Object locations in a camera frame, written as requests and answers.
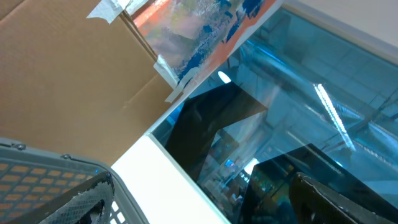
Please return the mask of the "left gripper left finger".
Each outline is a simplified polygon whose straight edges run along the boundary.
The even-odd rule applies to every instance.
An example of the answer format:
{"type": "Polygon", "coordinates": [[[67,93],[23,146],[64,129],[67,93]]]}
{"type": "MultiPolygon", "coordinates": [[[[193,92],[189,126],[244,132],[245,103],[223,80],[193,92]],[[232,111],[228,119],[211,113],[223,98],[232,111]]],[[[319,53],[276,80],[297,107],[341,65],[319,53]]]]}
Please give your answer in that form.
{"type": "Polygon", "coordinates": [[[114,201],[110,172],[102,172],[8,224],[105,224],[114,201]]]}

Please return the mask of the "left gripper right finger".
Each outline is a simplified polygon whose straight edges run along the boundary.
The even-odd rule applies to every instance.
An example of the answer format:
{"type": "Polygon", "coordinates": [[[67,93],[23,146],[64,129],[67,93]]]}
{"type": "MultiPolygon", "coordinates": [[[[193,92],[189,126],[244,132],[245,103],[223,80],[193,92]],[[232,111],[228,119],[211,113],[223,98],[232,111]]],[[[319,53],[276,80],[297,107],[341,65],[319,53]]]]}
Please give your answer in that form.
{"type": "Polygon", "coordinates": [[[289,187],[289,200],[298,223],[393,224],[329,187],[297,172],[289,187]]]}

